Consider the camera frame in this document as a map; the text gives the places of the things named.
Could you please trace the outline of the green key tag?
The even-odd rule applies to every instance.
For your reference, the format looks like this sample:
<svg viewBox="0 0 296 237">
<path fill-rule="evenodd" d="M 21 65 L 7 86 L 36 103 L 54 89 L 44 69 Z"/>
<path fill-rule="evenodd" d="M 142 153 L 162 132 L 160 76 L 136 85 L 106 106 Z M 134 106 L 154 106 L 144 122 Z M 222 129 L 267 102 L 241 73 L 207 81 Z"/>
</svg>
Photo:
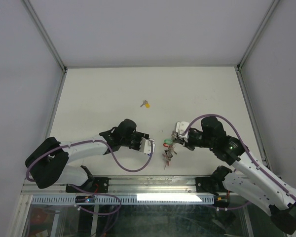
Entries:
<svg viewBox="0 0 296 237">
<path fill-rule="evenodd" d="M 170 145 L 170 144 L 172 144 L 172 140 L 170 140 L 170 139 L 165 139 L 164 140 L 164 144 L 168 144 L 168 145 Z"/>
</svg>

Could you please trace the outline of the metal disc with keyrings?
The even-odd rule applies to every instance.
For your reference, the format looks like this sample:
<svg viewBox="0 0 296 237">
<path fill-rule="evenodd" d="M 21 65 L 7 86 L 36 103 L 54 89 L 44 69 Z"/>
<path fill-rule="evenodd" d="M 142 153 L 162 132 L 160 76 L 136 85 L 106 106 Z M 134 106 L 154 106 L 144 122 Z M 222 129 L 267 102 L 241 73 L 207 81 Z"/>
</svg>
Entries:
<svg viewBox="0 0 296 237">
<path fill-rule="evenodd" d="M 173 156 L 177 154 L 177 152 L 175 151 L 176 145 L 183 144 L 183 139 L 177 138 L 175 131 L 172 131 L 171 136 L 170 136 L 170 140 L 173 141 L 172 144 L 168 145 L 168 147 L 164 147 L 165 150 L 162 153 L 162 156 L 165 160 L 164 169 L 166 169 L 166 167 L 168 167 L 170 165 L 170 161 L 172 160 Z"/>
</svg>

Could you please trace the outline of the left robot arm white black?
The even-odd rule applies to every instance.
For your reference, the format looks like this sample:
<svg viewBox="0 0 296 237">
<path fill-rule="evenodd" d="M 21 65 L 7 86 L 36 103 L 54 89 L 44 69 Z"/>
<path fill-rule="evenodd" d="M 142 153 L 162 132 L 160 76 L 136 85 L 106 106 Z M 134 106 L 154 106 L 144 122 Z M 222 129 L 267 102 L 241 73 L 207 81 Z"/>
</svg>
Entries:
<svg viewBox="0 0 296 237">
<path fill-rule="evenodd" d="M 136 173 L 147 167 L 147 164 L 138 169 L 124 167 L 114 154 L 122 147 L 148 155 L 149 160 L 155 151 L 154 140 L 137 131 L 136 123 L 127 118 L 118 126 L 86 140 L 60 142 L 55 137 L 46 138 L 25 160 L 25 178 L 40 189 L 61 183 L 87 192 L 93 188 L 94 176 L 86 166 L 71 166 L 70 162 L 110 154 L 126 172 Z"/>
</svg>

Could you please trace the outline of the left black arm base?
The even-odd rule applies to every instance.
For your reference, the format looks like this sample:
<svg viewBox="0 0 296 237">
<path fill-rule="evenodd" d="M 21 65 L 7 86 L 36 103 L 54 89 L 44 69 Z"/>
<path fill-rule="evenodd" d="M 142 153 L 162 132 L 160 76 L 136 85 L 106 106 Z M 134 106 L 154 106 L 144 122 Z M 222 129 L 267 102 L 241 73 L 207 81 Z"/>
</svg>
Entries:
<svg viewBox="0 0 296 237">
<path fill-rule="evenodd" d="M 95 177 L 92 175 L 90 170 L 84 166 L 81 165 L 80 168 L 83 170 L 84 174 L 86 174 L 87 179 L 85 182 L 83 182 L 80 186 L 76 185 L 78 187 L 78 190 L 73 187 L 71 184 L 66 185 L 66 193 L 80 193 L 80 190 L 87 191 L 90 193 L 104 193 L 106 194 L 108 192 L 109 188 L 109 178 L 108 177 Z"/>
</svg>

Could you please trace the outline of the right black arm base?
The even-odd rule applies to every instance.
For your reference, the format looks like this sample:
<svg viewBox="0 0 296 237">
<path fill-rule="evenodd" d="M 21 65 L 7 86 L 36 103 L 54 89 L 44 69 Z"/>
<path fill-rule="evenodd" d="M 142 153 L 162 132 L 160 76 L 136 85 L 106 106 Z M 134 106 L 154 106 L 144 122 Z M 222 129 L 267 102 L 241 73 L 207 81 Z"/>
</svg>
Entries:
<svg viewBox="0 0 296 237">
<path fill-rule="evenodd" d="M 227 189 L 223 186 L 225 177 L 232 172 L 225 166 L 218 166 L 216 170 L 206 177 L 196 177 L 195 187 L 197 193 L 211 193 L 218 196 L 219 193 L 227 193 Z"/>
</svg>

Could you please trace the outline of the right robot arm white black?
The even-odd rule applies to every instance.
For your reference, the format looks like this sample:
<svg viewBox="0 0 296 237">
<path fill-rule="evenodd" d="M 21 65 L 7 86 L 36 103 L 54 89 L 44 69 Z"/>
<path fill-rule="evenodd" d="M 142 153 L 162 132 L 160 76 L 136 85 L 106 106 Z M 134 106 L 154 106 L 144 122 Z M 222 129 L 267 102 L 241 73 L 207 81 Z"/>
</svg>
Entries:
<svg viewBox="0 0 296 237">
<path fill-rule="evenodd" d="M 284 182 L 249 151 L 238 131 L 227 135 L 221 119 L 214 114 L 202 115 L 191 123 L 178 122 L 176 143 L 193 151 L 207 148 L 228 164 L 219 166 L 211 175 L 211 187 L 237 193 L 263 210 L 282 232 L 296 231 L 296 189 Z"/>
</svg>

